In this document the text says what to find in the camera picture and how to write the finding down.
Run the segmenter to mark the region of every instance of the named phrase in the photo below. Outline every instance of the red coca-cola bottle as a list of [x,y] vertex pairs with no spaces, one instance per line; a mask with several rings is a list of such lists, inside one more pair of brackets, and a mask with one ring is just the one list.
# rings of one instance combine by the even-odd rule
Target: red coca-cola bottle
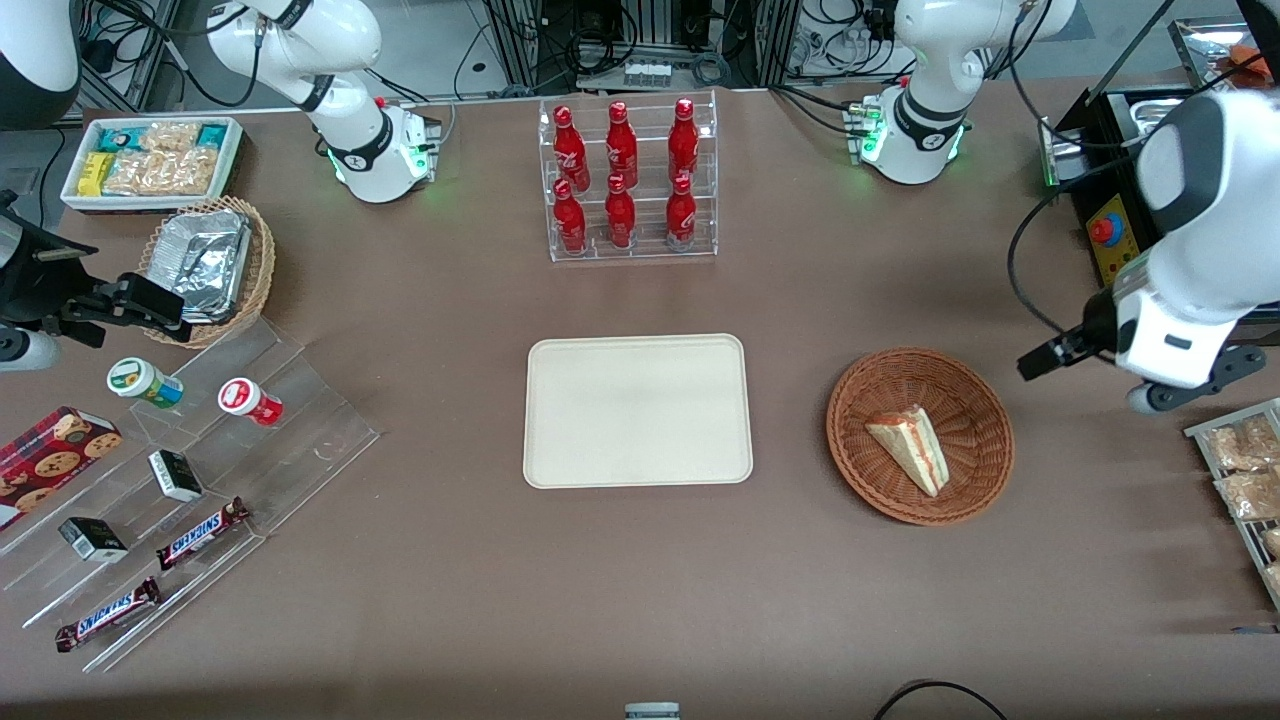
[[586,169],[586,143],[582,133],[573,127],[573,113],[561,105],[552,113],[556,119],[556,164],[561,177],[573,187],[573,192],[586,192],[591,187],[591,173]]
[[552,214],[556,215],[556,232],[561,236],[564,252],[581,255],[586,252],[586,215],[582,206],[573,197],[573,188],[564,178],[557,178],[552,186],[556,192],[556,205]]
[[609,242],[620,250],[635,245],[636,202],[627,192],[626,176],[609,176],[609,197],[604,201],[604,213],[609,217]]
[[667,152],[671,182],[676,182],[680,173],[692,176],[698,169],[698,126],[694,124],[694,101],[687,97],[676,100],[676,123],[667,137]]
[[640,182],[640,158],[636,150],[636,131],[627,120],[627,104],[609,104],[609,135],[604,138],[609,152],[609,172],[622,173],[627,188]]
[[672,183],[675,192],[667,200],[667,246],[676,252],[687,252],[694,243],[694,214],[698,204],[690,195],[694,182],[689,173],[680,173]]

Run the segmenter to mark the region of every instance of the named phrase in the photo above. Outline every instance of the snickers bar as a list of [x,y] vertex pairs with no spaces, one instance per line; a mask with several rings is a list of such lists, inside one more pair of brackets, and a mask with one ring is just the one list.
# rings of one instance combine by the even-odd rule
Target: snickers bar
[[160,571],[172,569],[174,565],[187,560],[192,555],[200,552],[206,544],[214,542],[214,538],[225,533],[232,528],[232,525],[239,523],[244,518],[248,518],[248,509],[239,497],[232,500],[218,512],[209,516],[207,520],[196,525],[195,528],[187,530],[180,538],[169,543],[169,547],[164,550],[157,550],[156,556],[160,557]]
[[140,607],[160,605],[161,602],[164,602],[164,598],[160,597],[160,588],[156,585],[156,579],[147,578],[142,580],[142,584],[137,589],[120,597],[120,600],[74,625],[60,628],[58,637],[54,639],[58,644],[58,652],[70,652],[73,648],[87,642],[93,633],[119,623]]

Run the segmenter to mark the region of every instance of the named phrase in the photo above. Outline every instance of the brown woven basket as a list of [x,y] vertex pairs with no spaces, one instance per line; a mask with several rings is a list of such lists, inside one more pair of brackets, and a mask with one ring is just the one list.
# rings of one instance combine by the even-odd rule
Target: brown woven basket
[[[192,325],[191,340],[177,342],[156,331],[143,331],[147,337],[165,345],[179,345],[192,350],[204,350],[215,340],[234,332],[238,328],[248,327],[257,319],[266,305],[266,296],[271,292],[271,273],[275,270],[275,240],[271,237],[271,228],[266,227],[262,215],[238,197],[219,197],[197,202],[189,208],[183,208],[177,214],[212,213],[215,210],[236,210],[250,218],[253,223],[253,236],[250,238],[248,258],[244,259],[244,277],[241,279],[239,296],[236,299],[236,315],[221,325]],[[142,251],[142,260],[138,263],[138,272],[146,274],[151,264],[151,254],[156,249],[156,238],[160,237],[160,227],[151,233],[151,241]]]
[[[864,424],[878,413],[924,407],[951,479],[929,497]],[[996,393],[963,363],[923,347],[895,347],[850,365],[827,405],[827,443],[840,474],[881,512],[947,525],[986,510],[1014,469],[1014,429]]]

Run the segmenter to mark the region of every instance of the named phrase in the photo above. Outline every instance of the sandwich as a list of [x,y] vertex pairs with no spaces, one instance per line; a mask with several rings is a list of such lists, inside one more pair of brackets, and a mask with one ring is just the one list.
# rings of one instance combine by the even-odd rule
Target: sandwich
[[867,432],[929,497],[937,497],[942,486],[947,484],[947,459],[923,407],[874,415],[867,420]]

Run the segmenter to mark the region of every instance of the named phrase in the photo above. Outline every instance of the white storage box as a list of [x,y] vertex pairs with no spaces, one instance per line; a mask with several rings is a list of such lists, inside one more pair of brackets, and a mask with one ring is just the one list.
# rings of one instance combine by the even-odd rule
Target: white storage box
[[[104,131],[136,128],[154,122],[182,122],[227,127],[223,145],[218,149],[218,163],[214,165],[214,177],[209,182],[209,190],[204,195],[88,196],[76,192],[81,172],[84,168],[84,158],[97,149]],[[242,135],[243,131],[239,123],[227,115],[131,117],[93,120],[84,128],[84,137],[76,151],[76,161],[72,163],[72,169],[67,173],[67,181],[63,183],[61,192],[63,202],[68,208],[74,208],[82,213],[168,213],[169,210],[195,205],[201,200],[221,197],[228,181],[230,181],[232,168],[236,165],[236,154],[239,150]]]

